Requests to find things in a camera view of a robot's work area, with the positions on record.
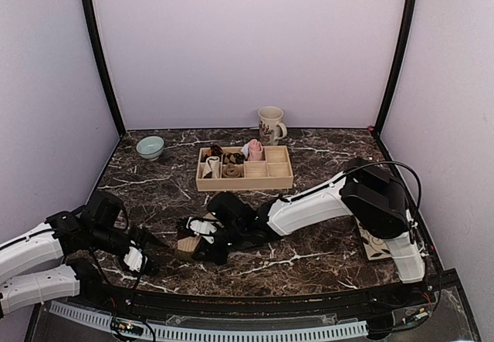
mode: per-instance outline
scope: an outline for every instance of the mug handle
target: mug handle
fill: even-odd
[[[283,122],[278,122],[276,126],[281,128],[281,136],[275,137],[275,140],[281,140],[288,136],[288,130],[286,129],[286,126]]]

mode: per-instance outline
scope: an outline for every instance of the white wall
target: white wall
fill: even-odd
[[[421,212],[485,341],[494,340],[492,12],[494,0],[417,0],[384,128],[393,158],[423,180]]]
[[[0,242],[83,204],[118,136],[80,0],[0,0]],[[22,341],[31,308],[0,320]]]
[[[291,127],[377,116],[404,0],[95,0],[127,128]]]

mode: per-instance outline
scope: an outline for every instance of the white perforated rail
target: white perforated rail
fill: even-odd
[[[110,313],[91,311],[52,301],[50,313],[59,315],[77,323],[110,333]],[[141,340],[152,340],[150,331],[144,328]],[[169,327],[149,322],[156,333],[156,341],[187,341],[187,342],[326,342],[331,340],[346,340],[367,336],[367,323],[359,321],[327,327],[292,330],[204,330],[180,327]]]

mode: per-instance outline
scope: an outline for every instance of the white arm segment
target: white arm segment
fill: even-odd
[[[0,286],[4,315],[24,306],[60,297],[77,296],[80,282],[72,267],[61,265],[49,271],[16,276]]]
[[[60,241],[53,238],[53,232],[44,232],[31,237],[37,232],[50,228],[48,224],[39,224],[26,234],[0,245],[8,245],[10,242],[24,238],[21,242],[10,245],[0,252],[0,284],[33,266],[63,256]]]
[[[407,210],[407,219],[411,221]],[[410,235],[404,232],[394,239],[384,239],[398,268],[398,276],[402,283],[420,282],[424,278],[425,264],[417,247],[417,241],[410,243]]]
[[[345,185],[345,179],[338,181],[335,185],[331,184],[331,181],[336,180],[342,174],[343,172],[340,172],[329,181],[288,198],[288,202],[277,200],[268,213],[269,227],[276,234],[285,236],[317,222],[338,216],[352,215],[350,209],[341,201],[339,193]],[[330,184],[329,187],[316,191],[328,183]],[[292,201],[301,195],[304,198]]]

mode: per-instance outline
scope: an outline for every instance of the pink cloth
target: pink cloth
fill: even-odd
[[[263,161],[264,148],[262,144],[256,139],[250,140],[249,142],[249,161]]]

